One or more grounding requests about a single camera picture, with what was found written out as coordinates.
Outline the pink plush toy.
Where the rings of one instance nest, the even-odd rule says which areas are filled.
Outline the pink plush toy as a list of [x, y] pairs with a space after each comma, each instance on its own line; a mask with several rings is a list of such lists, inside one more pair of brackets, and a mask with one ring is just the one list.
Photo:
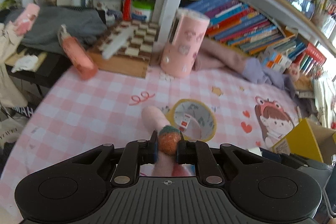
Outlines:
[[158, 154], [152, 176], [187, 177], [192, 173], [176, 160], [177, 147], [182, 140], [179, 129], [173, 127], [161, 110], [155, 106], [143, 108], [142, 122], [148, 132], [157, 133]]

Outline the yellow tape roll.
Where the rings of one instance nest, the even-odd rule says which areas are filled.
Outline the yellow tape roll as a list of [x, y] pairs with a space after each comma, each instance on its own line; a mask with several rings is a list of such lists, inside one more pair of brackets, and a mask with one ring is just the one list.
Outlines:
[[207, 142], [214, 137], [217, 130], [217, 121], [213, 112], [205, 104], [193, 99], [182, 99], [165, 116], [172, 126], [179, 129], [178, 122], [183, 114], [191, 116], [187, 130], [182, 132], [186, 140]]

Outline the small white red box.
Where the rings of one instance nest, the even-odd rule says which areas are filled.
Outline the small white red box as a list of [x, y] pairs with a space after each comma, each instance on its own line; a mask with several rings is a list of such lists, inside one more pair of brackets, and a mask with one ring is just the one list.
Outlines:
[[181, 132], [185, 132], [189, 126], [191, 116], [189, 114], [183, 114], [178, 122], [178, 127]]

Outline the pink checkered tablecloth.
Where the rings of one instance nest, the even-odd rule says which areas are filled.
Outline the pink checkered tablecloth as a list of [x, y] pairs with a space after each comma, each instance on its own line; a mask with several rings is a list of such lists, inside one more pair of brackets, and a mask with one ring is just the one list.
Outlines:
[[193, 72], [185, 79], [175, 79], [159, 68], [151, 68], [145, 79], [100, 71], [89, 81], [69, 69], [22, 131], [3, 171], [1, 193], [9, 195], [28, 174], [102, 143], [122, 147], [146, 138], [141, 110], [172, 107], [181, 99], [198, 100], [213, 111], [217, 131], [211, 146], [263, 145], [255, 115], [257, 97], [278, 102], [298, 122], [296, 105], [286, 92], [253, 84], [225, 69]]

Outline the wooden chess board box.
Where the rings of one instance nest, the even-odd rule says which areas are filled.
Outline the wooden chess board box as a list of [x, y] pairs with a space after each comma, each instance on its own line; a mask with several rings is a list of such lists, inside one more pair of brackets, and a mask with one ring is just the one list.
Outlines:
[[[88, 53], [102, 71], [144, 79], [158, 30], [159, 26], [152, 22], [119, 21], [108, 27], [105, 34], [96, 41]], [[125, 31], [130, 31], [130, 35], [123, 45], [111, 57], [105, 59], [103, 52]]]

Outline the pink pump bottle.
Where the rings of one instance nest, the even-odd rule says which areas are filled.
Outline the pink pump bottle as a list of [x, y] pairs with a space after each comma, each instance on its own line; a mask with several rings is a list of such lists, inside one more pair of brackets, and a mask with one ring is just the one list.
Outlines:
[[62, 24], [58, 31], [59, 44], [70, 59], [82, 80], [88, 80], [95, 76], [98, 66], [93, 62], [79, 41], [67, 31], [65, 24]]

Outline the lower orange white box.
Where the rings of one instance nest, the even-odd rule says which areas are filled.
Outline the lower orange white box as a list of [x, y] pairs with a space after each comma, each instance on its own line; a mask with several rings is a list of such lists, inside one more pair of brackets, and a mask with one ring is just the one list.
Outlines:
[[273, 69], [279, 73], [284, 73], [286, 69], [291, 65], [291, 60], [288, 57], [277, 53], [260, 53], [258, 59], [263, 67]]

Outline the upper orange white box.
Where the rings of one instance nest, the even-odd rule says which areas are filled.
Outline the upper orange white box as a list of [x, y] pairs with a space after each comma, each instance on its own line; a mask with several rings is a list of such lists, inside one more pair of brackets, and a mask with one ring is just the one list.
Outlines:
[[286, 55], [277, 52], [274, 48], [268, 47], [265, 52], [265, 57], [267, 59], [266, 65], [271, 68], [273, 65], [277, 64], [281, 67], [288, 68], [292, 61]]

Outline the pink pig plush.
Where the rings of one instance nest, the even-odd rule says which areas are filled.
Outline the pink pig plush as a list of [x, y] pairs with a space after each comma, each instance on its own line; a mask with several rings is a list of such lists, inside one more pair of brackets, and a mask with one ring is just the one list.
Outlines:
[[291, 63], [291, 65], [285, 70], [285, 74], [290, 77], [293, 83], [297, 82], [300, 77], [299, 65]]

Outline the pink cylindrical container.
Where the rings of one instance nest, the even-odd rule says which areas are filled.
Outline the pink cylindrical container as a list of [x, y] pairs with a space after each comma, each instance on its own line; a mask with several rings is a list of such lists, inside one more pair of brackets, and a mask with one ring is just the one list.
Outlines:
[[209, 23], [200, 12], [177, 9], [160, 63], [166, 74], [180, 79], [190, 74]]

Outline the red tassel ornament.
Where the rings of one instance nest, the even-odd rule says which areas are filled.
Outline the red tassel ornament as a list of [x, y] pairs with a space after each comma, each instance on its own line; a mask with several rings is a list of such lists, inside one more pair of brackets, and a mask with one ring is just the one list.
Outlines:
[[125, 0], [122, 12], [124, 21], [130, 21], [130, 10], [131, 10], [131, 0]]

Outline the grey garment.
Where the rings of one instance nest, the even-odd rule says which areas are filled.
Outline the grey garment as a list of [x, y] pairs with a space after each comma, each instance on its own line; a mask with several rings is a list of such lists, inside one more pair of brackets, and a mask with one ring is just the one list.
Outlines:
[[13, 52], [20, 44], [35, 50], [63, 54], [58, 34], [61, 26], [65, 26], [70, 36], [87, 49], [107, 29], [95, 9], [73, 10], [66, 7], [43, 6], [39, 10], [32, 28], [22, 37], [16, 37], [12, 26], [24, 11], [23, 8], [11, 9], [1, 21], [1, 54]]

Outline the green lid white jar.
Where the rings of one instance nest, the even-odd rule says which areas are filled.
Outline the green lid white jar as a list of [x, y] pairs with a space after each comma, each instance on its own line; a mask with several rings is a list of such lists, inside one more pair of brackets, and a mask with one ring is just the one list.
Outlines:
[[142, 22], [149, 22], [151, 20], [155, 2], [148, 1], [136, 1], [131, 3], [131, 18]]

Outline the pen holder cup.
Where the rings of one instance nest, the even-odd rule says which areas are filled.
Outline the pen holder cup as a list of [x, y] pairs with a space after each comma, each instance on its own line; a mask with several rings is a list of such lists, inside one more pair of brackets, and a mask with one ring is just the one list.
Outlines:
[[93, 7], [97, 10], [121, 11], [122, 0], [92, 0]]

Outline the pink glove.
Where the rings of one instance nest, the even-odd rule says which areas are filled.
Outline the pink glove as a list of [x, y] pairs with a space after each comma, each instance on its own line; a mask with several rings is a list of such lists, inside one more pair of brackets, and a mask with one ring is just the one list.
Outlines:
[[40, 7], [38, 5], [33, 3], [27, 5], [25, 10], [13, 23], [17, 36], [23, 36], [32, 29], [32, 26], [39, 15], [39, 11]]

